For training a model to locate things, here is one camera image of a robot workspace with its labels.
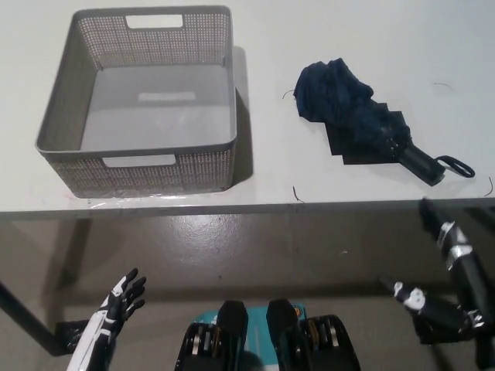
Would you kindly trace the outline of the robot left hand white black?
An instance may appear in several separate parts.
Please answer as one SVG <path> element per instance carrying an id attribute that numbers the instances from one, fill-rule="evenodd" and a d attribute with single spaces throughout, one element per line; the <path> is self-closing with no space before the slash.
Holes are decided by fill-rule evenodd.
<path id="1" fill-rule="evenodd" d="M 68 371 L 108 370 L 117 337 L 132 314 L 145 300 L 146 277 L 134 268 L 111 289 L 99 309 L 92 314 L 71 356 Z"/>

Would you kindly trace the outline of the robot right hand white black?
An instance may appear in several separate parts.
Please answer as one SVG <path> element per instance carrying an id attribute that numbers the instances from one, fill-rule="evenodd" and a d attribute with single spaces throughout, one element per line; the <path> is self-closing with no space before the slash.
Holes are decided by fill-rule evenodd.
<path id="1" fill-rule="evenodd" d="M 421 288 L 391 277 L 379 282 L 416 318 L 474 337 L 494 332 L 494 288 L 459 224 L 429 199 L 418 203 L 423 227 L 438 247 L 449 272 L 458 303 L 437 298 Z"/>

